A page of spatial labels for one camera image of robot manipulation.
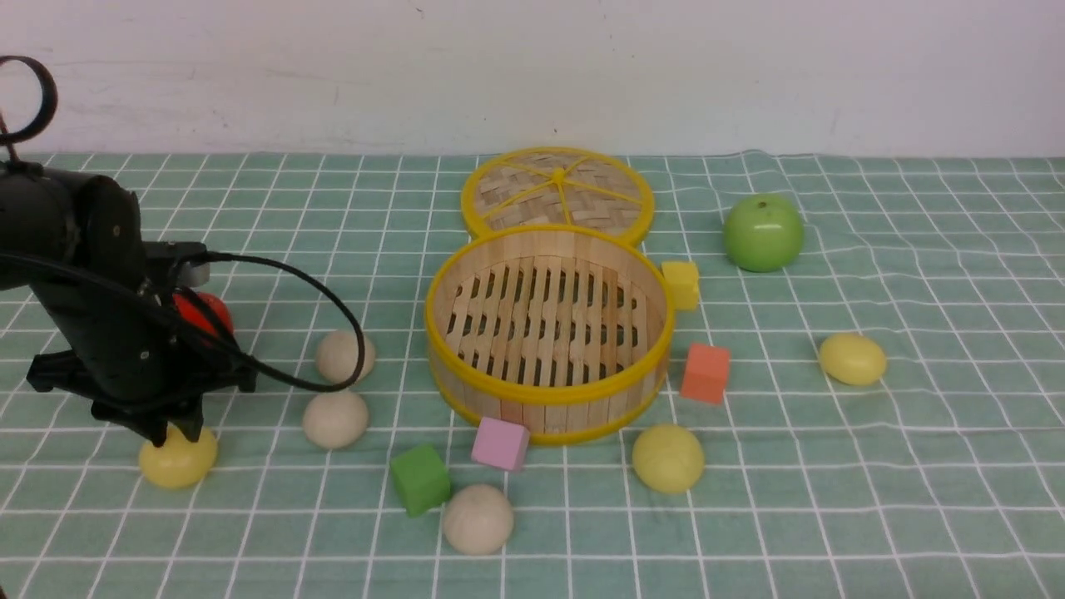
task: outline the bamboo steamer lid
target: bamboo steamer lid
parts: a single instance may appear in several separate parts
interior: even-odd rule
[[[651,187],[612,157],[537,147],[493,158],[462,190],[462,216],[476,239],[523,225],[572,225],[637,246],[654,216]]]

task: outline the yellow rim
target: yellow rim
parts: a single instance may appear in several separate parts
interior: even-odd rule
[[[541,172],[539,172],[536,168],[528,167],[528,166],[523,166],[523,165],[520,165],[520,164],[510,163],[509,166],[513,166],[515,168],[521,168],[523,171],[528,171],[528,172],[530,172],[530,173],[532,173],[535,175],[540,175],[542,177],[545,177],[547,179],[547,181],[545,181],[543,183],[540,183],[539,185],[536,185],[536,187],[534,187],[531,189],[525,190],[524,192],[522,192],[520,194],[515,194],[514,196],[510,197],[509,199],[507,199],[503,204],[501,204],[501,205],[492,208],[492,210],[490,210],[489,212],[487,212],[485,214],[478,213],[477,210],[476,210],[476,208],[475,208],[475,206],[476,206],[476,196],[477,196],[477,184],[480,182],[480,179],[485,176],[486,173],[488,173],[489,171],[491,171],[493,168],[502,166],[505,163],[509,163],[511,160],[513,160],[514,158],[518,158],[520,156],[529,155],[529,153],[551,153],[551,152],[560,152],[560,153],[564,152],[564,153],[573,153],[573,155],[579,155],[580,156],[580,158],[574,164],[570,165],[570,167],[563,173],[563,175],[569,174],[569,171],[572,171],[577,164],[579,164],[581,162],[585,162],[587,160],[592,160],[593,159],[593,160],[597,160],[597,161],[601,161],[601,162],[605,162],[606,164],[609,164],[610,166],[613,166],[618,171],[624,173],[629,179],[632,179],[633,183],[636,184],[636,188],[640,192],[640,196],[639,197],[629,197],[629,196],[626,196],[626,195],[623,195],[623,194],[611,192],[610,190],[604,190],[604,189],[596,188],[594,185],[590,185],[590,184],[587,184],[587,183],[574,182],[574,181],[569,181],[569,180],[566,180],[566,179],[562,179],[562,182],[564,182],[567,184],[570,184],[570,185],[575,185],[575,187],[580,187],[580,188],[585,188],[585,189],[590,189],[590,190],[595,191],[597,193],[601,193],[603,195],[609,195],[609,196],[612,196],[612,197],[617,197],[619,199],[625,199],[625,200],[632,201],[634,204],[640,205],[640,215],[637,216],[637,218],[633,223],[633,225],[627,230],[625,230],[625,232],[621,233],[620,236],[616,236],[616,237],[608,236],[608,239],[618,241],[620,243],[623,243],[623,244],[626,244],[626,245],[629,245],[629,246],[633,246],[633,247],[636,247],[637,245],[639,245],[640,243],[643,242],[643,239],[648,236],[648,231],[651,230],[651,223],[654,220],[654,212],[655,212],[655,194],[651,190],[651,185],[648,184],[646,180],[639,173],[637,173],[635,169],[633,169],[630,166],[628,166],[624,162],[622,162],[622,161],[620,161],[620,160],[618,160],[618,159],[616,159],[613,157],[602,155],[602,153],[596,153],[596,152],[593,152],[593,151],[588,151],[588,150],[584,150],[584,149],[579,149],[579,148],[571,148],[571,147],[563,147],[563,146],[543,146],[543,147],[534,147],[534,148],[526,148],[526,149],[522,149],[522,150],[518,150],[518,151],[512,151],[512,152],[509,152],[509,153],[497,156],[497,157],[493,158],[492,160],[489,160],[488,162],[486,162],[486,163],[481,164],[480,166],[478,166],[477,169],[474,171],[470,175],[470,178],[466,179],[465,185],[462,187],[462,195],[461,195],[461,199],[460,199],[460,205],[461,205],[461,209],[462,209],[462,218],[465,221],[466,229],[470,231],[470,236],[471,237],[473,237],[474,239],[478,239],[478,238],[482,238],[482,237],[488,237],[488,236],[494,234],[496,232],[502,232],[502,231],[495,231],[491,227],[489,227],[488,223],[485,222],[485,218],[487,216],[491,215],[492,213],[494,213],[495,211],[501,210],[501,209],[505,208],[506,206],[509,206],[509,205],[513,204],[514,201],[521,199],[522,197],[524,197],[524,196],[526,196],[526,195],[528,195],[528,194],[530,194],[532,192],[539,191],[539,190],[541,190],[541,189],[543,189],[545,187],[552,185],[552,184],[557,185],[558,189],[559,189],[559,198],[560,198],[561,204],[562,204],[562,211],[563,211],[563,213],[566,215],[566,224],[567,225],[573,225],[573,218],[570,215],[570,211],[569,211],[569,209],[566,206],[566,194],[562,191],[562,185],[559,184],[558,181],[554,180],[554,178],[552,177],[551,173],[541,173]]]
[[[468,410],[461,403],[456,401],[452,396],[450,392],[441,384],[440,375],[437,373],[437,369],[429,367],[429,372],[432,373],[433,381],[437,382],[437,387],[440,388],[440,396],[444,399],[444,403],[447,404],[455,414],[459,415],[462,420],[465,420],[472,426],[478,426],[480,424],[480,415],[474,414]],[[605,437],[611,433],[617,433],[625,426],[633,423],[634,420],[640,417],[644,411],[651,407],[651,404],[655,403],[658,398],[658,391],[661,390],[661,386],[666,384],[666,376],[662,376],[655,383],[654,389],[651,393],[640,402],[640,405],[636,406],[636,409],[629,411],[625,416],[608,422],[603,426],[596,426],[595,428],[588,428],[586,431],[580,431],[578,433],[560,433],[558,435],[547,435],[547,434],[529,434],[529,443],[536,446],[569,446],[574,443],[584,443],[588,441],[594,441],[601,437]]]
[[[513,234],[534,233],[536,231],[567,231],[613,243],[622,247],[625,252],[628,252],[634,258],[639,260],[640,263],[648,269],[648,271],[651,272],[652,276],[655,277],[655,281],[661,286],[663,295],[666,296],[666,322],[662,323],[661,335],[658,337],[658,340],[655,341],[655,344],[651,346],[645,356],[637,360],[632,367],[601,381],[596,381],[595,383],[586,383],[583,385],[575,385],[573,387],[531,387],[528,385],[519,385],[517,383],[499,381],[498,378],[489,376],[488,374],[485,374],[484,372],[480,372],[463,362],[454,352],[450,351],[449,347],[447,347],[443,335],[441,335],[440,329],[437,328],[437,323],[432,319],[432,306],[437,298],[440,281],[444,275],[450,271],[455,263],[461,260],[463,256],[480,245],[498,238]],[[639,383],[640,379],[648,375],[648,373],[654,371],[658,367],[659,360],[661,360],[662,356],[669,352],[670,342],[673,337],[673,328],[675,326],[676,315],[674,313],[672,295],[673,294],[668,291],[666,279],[662,277],[658,269],[656,269],[651,262],[651,260],[648,260],[645,256],[634,249],[632,246],[619,243],[610,236],[572,225],[529,225],[496,231],[492,234],[474,240],[444,262],[444,265],[441,266],[439,272],[437,272],[437,276],[433,277],[432,285],[429,286],[429,294],[425,298],[425,331],[426,336],[429,338],[429,344],[432,347],[432,351],[440,357],[444,366],[446,366],[452,372],[455,372],[462,382],[479,391],[484,391],[485,393],[496,398],[505,398],[508,401],[524,404],[578,404],[596,398],[607,398],[615,393],[624,391],[625,389]]]

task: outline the black cable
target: black cable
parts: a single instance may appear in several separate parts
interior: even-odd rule
[[[198,311],[200,311],[200,313],[206,319],[208,319],[208,322],[211,323],[212,327],[214,327],[217,331],[220,331],[220,336],[212,335],[210,331],[203,330],[202,328],[192,324],[183,317],[181,317],[181,314],[179,314],[177,310],[171,310],[169,308],[163,307],[162,305],[153,304],[150,301],[147,301],[144,296],[138,295],[134,291],[127,289],[111,279],[101,277],[89,271],[77,269],[75,266],[70,266],[63,262],[56,262],[53,260],[47,260],[44,258],[37,258],[35,256],[29,256],[15,252],[0,252],[0,262],[16,264],[29,269],[31,271],[36,271],[52,276],[69,278],[82,284],[95,286],[97,289],[101,289],[108,293],[111,293],[117,301],[129,304],[131,307],[138,310],[143,315],[145,315],[149,320],[155,321],[159,324],[164,325],[170,329],[178,330],[179,335],[181,335],[182,337],[185,338],[198,337],[202,342],[206,342],[209,345],[222,351],[223,353],[232,357],[234,360],[244,363],[255,369],[256,371],[265,374],[266,376],[269,376],[271,378],[280,381],[281,383],[285,383],[288,385],[292,385],[293,387],[298,387],[300,389],[305,389],[308,391],[315,391],[320,393],[331,393],[347,389],[348,387],[354,385],[355,382],[358,381],[359,376],[362,374],[362,368],[365,362],[366,342],[362,334],[362,327],[359,326],[359,321],[355,318],[355,314],[353,314],[351,311],[347,309],[347,306],[344,305],[344,302],[340,297],[338,297],[335,293],[333,293],[325,285],[315,280],[314,277],[308,275],[307,273],[294,266],[290,266],[283,262],[278,262],[277,260],[271,260],[268,258],[260,258],[257,256],[241,256],[239,254],[220,254],[214,252],[207,252],[204,254],[199,254],[189,257],[184,259],[182,262],[198,262],[198,263],[249,262],[253,264],[261,264],[264,266],[273,266],[275,269],[284,271],[289,274],[295,275],[299,279],[311,285],[311,287],[315,288],[318,292],[328,297],[333,303],[333,305],[340,309],[340,311],[344,314],[344,318],[347,319],[348,323],[351,325],[355,331],[355,339],[359,349],[359,355],[356,358],[355,371],[351,373],[350,376],[347,377],[347,379],[337,384],[325,384],[325,385],[321,383],[314,383],[312,381],[304,381],[291,374],[281,372],[275,369],[274,367],[271,367],[269,365],[260,361],[255,356],[251,356],[250,354],[241,351],[240,346],[237,346],[236,344],[235,339],[233,339],[233,337],[229,335],[229,330],[225,326],[223,326],[223,323],[220,322],[218,317],[214,313],[213,310],[210,309],[207,303],[204,303],[201,298],[196,296],[195,292],[192,292],[192,297],[190,297],[186,294],[186,291],[191,290],[178,289],[176,287],[171,288],[178,291],[179,293],[182,293],[182,295],[190,297],[191,300],[190,303]],[[154,400],[152,404],[161,404],[161,405],[166,404],[168,403],[168,400],[170,399],[159,398]]]
[[[45,129],[48,128],[52,118],[55,117],[55,110],[59,108],[60,95],[55,87],[55,80],[52,79],[52,74],[48,72],[45,65],[40,64],[40,62],[36,59],[31,59],[30,56],[0,56],[0,66],[10,62],[22,63],[23,65],[30,67],[34,77],[37,78],[37,83],[40,85],[40,108],[37,109],[37,115],[33,117],[33,120],[14,133],[9,131],[0,133],[0,146],[7,148],[11,152],[12,161],[18,162],[18,157],[14,152],[15,144],[28,142],[39,135]]]

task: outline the green apple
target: green apple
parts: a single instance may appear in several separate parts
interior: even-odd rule
[[[787,266],[802,253],[802,216],[780,194],[739,200],[724,222],[725,255],[744,271],[768,273]]]

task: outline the wooden block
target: wooden block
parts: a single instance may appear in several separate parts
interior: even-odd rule
[[[521,424],[482,417],[473,441],[473,460],[477,464],[517,472],[525,464],[529,432]]]
[[[421,516],[452,498],[447,466],[432,446],[421,444],[394,457],[392,482],[410,517]]]
[[[699,308],[699,266],[694,262],[662,262],[662,276],[677,310]]]
[[[731,358],[725,347],[692,343],[684,367],[681,396],[711,404],[724,402]]]

